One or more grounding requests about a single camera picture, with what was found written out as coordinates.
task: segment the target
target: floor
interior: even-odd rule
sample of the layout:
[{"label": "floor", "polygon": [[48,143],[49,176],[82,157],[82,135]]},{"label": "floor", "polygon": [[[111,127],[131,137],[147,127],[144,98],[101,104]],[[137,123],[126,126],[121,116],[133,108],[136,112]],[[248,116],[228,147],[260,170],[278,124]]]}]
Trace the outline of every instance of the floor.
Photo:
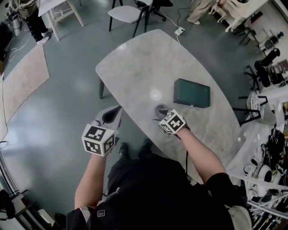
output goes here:
[{"label": "floor", "polygon": [[[189,7],[189,1],[172,2],[174,7],[162,8],[162,11],[176,22],[177,10]],[[99,100],[96,64],[129,40],[134,30],[134,25],[114,20],[112,31],[108,32],[107,11],[111,1],[82,3],[83,6],[77,8],[86,26],[82,28],[73,15],[58,24],[61,40],[57,42],[53,36],[44,45],[50,79],[12,117],[5,138],[9,144],[1,150],[17,187],[28,189],[29,197],[52,216],[67,214],[73,209],[75,190],[90,157],[81,142],[85,125],[101,109],[117,104],[107,91],[106,97]],[[125,3],[134,5],[132,0]],[[213,16],[206,15],[200,26],[193,26],[185,19],[188,10],[180,12],[179,24],[186,30],[186,36],[179,37],[180,43],[209,71],[232,106],[244,106],[238,96],[249,94],[251,86],[242,72],[246,65],[261,59],[260,52],[253,43],[239,46],[241,39],[225,33],[224,25],[216,23]],[[176,27],[169,20],[163,22],[152,15],[148,30],[153,29],[161,29],[176,39]],[[144,22],[137,34],[143,30]],[[13,46],[21,47],[28,37],[29,33],[17,38]],[[26,46],[17,51],[13,60],[6,63],[5,77],[35,45],[31,37]],[[237,117],[240,120],[243,115],[237,114]],[[119,137],[121,142],[130,144],[135,156],[145,135],[124,114]],[[118,149],[119,145],[108,156],[105,187],[107,174],[118,159]]]}]

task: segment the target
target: white wooden table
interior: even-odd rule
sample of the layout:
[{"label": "white wooden table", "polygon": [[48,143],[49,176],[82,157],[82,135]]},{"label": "white wooden table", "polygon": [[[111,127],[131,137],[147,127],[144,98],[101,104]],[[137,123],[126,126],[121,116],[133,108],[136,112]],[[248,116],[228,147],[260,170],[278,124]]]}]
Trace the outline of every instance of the white wooden table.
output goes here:
[{"label": "white wooden table", "polygon": [[[61,3],[67,1],[71,7],[71,11],[69,11],[68,13],[65,13],[65,14],[62,14],[60,17],[58,17],[56,20],[54,20],[54,15],[53,15],[53,8],[55,6],[58,6],[60,5]],[[75,14],[77,19],[79,20],[80,24],[82,25],[82,27],[84,27],[84,23],[78,13],[78,11],[76,10],[74,4],[69,1],[69,0],[41,0],[40,1],[40,7],[39,7],[39,13],[38,13],[38,16],[41,16],[43,14],[47,13],[47,17],[48,17],[48,20],[52,26],[52,29],[53,29],[53,32],[55,34],[55,37],[57,39],[57,41],[59,41],[59,36],[57,34],[57,31],[56,31],[56,28],[55,28],[55,23],[59,22],[60,20],[62,20],[63,18],[67,17],[68,15],[70,14]]]},{"label": "white wooden table", "polygon": [[[191,131],[224,165],[235,156],[240,126],[228,100],[200,62],[163,31],[150,31],[122,44],[97,65],[96,72],[141,130],[184,168],[186,149],[181,140],[164,133],[153,121],[158,104],[182,114]],[[201,109],[173,103],[174,82],[178,78],[210,86],[211,106]],[[188,174],[201,182],[190,160]]]}]

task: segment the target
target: beige pants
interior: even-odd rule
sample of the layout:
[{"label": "beige pants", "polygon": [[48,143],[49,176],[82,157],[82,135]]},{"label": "beige pants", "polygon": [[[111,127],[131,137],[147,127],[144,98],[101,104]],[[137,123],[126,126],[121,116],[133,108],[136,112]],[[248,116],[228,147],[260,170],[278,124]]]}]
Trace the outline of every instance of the beige pants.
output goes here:
[{"label": "beige pants", "polygon": [[193,0],[190,8],[188,22],[196,22],[203,16],[210,7],[216,3],[216,0]]}]

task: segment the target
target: shirt sleeve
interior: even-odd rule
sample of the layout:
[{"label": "shirt sleeve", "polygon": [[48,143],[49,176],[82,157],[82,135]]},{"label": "shirt sleeve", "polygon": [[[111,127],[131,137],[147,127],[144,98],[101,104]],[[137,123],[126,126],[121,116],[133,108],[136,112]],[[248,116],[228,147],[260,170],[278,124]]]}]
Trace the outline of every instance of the shirt sleeve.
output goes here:
[{"label": "shirt sleeve", "polygon": [[226,173],[218,173],[208,179],[205,184],[207,190],[210,191],[213,198],[217,199],[229,207],[242,206],[246,208],[244,201],[237,193],[229,176]]},{"label": "shirt sleeve", "polygon": [[83,230],[87,224],[93,208],[80,207],[67,214],[66,230]]}]

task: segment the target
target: white chair seat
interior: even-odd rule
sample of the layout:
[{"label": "white chair seat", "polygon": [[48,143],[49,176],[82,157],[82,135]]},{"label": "white chair seat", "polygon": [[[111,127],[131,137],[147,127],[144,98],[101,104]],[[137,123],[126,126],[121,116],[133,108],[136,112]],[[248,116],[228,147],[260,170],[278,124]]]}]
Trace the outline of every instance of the white chair seat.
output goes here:
[{"label": "white chair seat", "polygon": [[138,17],[140,15],[140,10],[124,5],[124,6],[118,6],[113,8],[112,10],[108,11],[108,14],[119,21],[126,22],[126,23],[135,23],[138,20]]}]

